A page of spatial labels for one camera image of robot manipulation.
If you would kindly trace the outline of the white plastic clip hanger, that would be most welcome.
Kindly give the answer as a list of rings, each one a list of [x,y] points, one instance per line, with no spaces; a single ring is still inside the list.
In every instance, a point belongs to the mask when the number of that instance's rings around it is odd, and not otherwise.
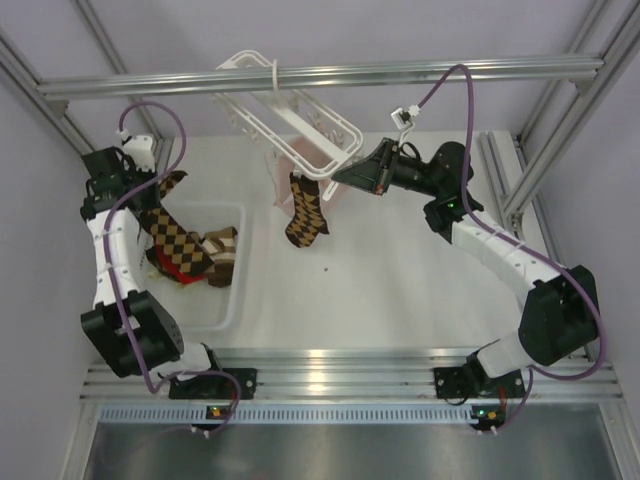
[[[277,62],[243,50],[218,68],[266,75],[264,88],[216,93],[212,100],[225,110],[232,126],[255,143],[265,142],[306,177],[328,179],[361,153],[361,130],[307,91],[283,89]]]

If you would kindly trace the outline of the white plastic basket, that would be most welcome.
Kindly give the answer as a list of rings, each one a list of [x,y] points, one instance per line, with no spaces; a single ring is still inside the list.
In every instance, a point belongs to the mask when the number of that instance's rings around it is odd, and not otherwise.
[[[233,226],[238,230],[236,260],[231,285],[213,287],[206,281],[188,286],[164,278],[143,263],[146,286],[173,316],[184,334],[213,333],[227,329],[238,317],[245,288],[250,228],[243,204],[233,201],[168,201],[166,209],[188,231],[205,233]]]

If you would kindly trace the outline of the pink sock front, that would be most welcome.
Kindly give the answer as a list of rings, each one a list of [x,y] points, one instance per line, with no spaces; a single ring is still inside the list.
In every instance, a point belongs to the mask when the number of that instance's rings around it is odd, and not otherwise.
[[[293,138],[289,145],[314,167],[325,167],[330,161],[325,153],[301,136]],[[277,151],[267,153],[265,163],[274,185],[274,206],[278,207],[285,215],[292,217],[294,215],[294,200],[289,176],[294,172],[296,165],[286,155]]]

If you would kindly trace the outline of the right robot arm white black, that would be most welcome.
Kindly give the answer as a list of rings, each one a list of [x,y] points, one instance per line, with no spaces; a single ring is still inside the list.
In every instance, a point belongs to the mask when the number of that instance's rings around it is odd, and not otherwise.
[[[381,196],[399,187],[430,197],[430,229],[475,257],[513,292],[521,320],[512,333],[471,353],[461,367],[461,396],[490,396],[503,376],[529,366],[551,366],[599,336],[595,279],[578,266],[552,266],[506,232],[468,193],[465,147],[443,143],[425,162],[411,143],[390,138],[373,153],[333,174],[333,181]]]

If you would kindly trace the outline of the brown white striped sock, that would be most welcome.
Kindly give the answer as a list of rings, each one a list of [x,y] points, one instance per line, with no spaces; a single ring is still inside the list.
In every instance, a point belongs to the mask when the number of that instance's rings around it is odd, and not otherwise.
[[[231,285],[236,261],[237,236],[238,231],[233,226],[203,235],[201,246],[213,262],[204,273],[210,286],[226,288]]]

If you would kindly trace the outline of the red sock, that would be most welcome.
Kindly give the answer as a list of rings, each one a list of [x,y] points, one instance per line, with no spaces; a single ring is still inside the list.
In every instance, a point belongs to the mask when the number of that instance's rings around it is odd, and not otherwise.
[[[145,251],[147,261],[164,277],[182,285],[188,285],[194,281],[182,273],[179,268],[163,253],[158,246],[150,247]]]

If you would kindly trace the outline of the aluminium top crossbar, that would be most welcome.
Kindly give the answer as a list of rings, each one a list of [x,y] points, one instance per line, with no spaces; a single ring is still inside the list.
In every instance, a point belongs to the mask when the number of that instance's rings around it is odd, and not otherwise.
[[[37,90],[49,100],[100,99],[279,90],[432,84],[456,60],[329,66],[267,66],[210,72],[118,74],[44,79]],[[604,65],[595,54],[562,54],[462,62],[479,81],[593,79]]]

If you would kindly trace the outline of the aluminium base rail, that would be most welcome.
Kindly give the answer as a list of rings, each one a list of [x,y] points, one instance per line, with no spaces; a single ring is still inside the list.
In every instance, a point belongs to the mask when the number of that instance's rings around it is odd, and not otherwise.
[[[254,399],[258,402],[399,402],[433,403],[436,367],[464,362],[461,348],[438,349],[220,349],[225,367],[257,371]],[[535,374],[533,403],[619,402],[622,389],[609,363],[579,381],[569,380],[590,367],[583,354],[573,354],[554,366],[549,379]]]

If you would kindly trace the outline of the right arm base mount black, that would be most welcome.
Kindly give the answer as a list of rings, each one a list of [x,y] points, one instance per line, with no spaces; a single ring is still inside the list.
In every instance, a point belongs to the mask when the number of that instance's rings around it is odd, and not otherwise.
[[[460,366],[433,369],[436,397],[451,403],[471,399],[519,399],[525,394],[525,382],[520,371],[474,383]]]

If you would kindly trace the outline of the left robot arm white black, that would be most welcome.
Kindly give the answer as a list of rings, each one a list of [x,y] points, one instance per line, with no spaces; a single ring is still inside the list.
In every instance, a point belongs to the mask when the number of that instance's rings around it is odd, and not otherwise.
[[[163,209],[177,173],[163,179],[118,147],[83,156],[89,172],[80,209],[94,246],[96,293],[80,317],[84,334],[120,377],[177,373],[205,397],[225,388],[226,374],[205,344],[188,343],[173,316],[146,287],[152,259],[174,280],[195,280],[212,262]]]

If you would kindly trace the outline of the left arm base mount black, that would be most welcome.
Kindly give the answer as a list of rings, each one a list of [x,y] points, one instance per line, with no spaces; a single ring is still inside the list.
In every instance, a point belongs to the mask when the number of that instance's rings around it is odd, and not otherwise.
[[[251,400],[257,387],[255,368],[225,368],[225,376],[199,375],[188,380],[171,380],[172,400]]]

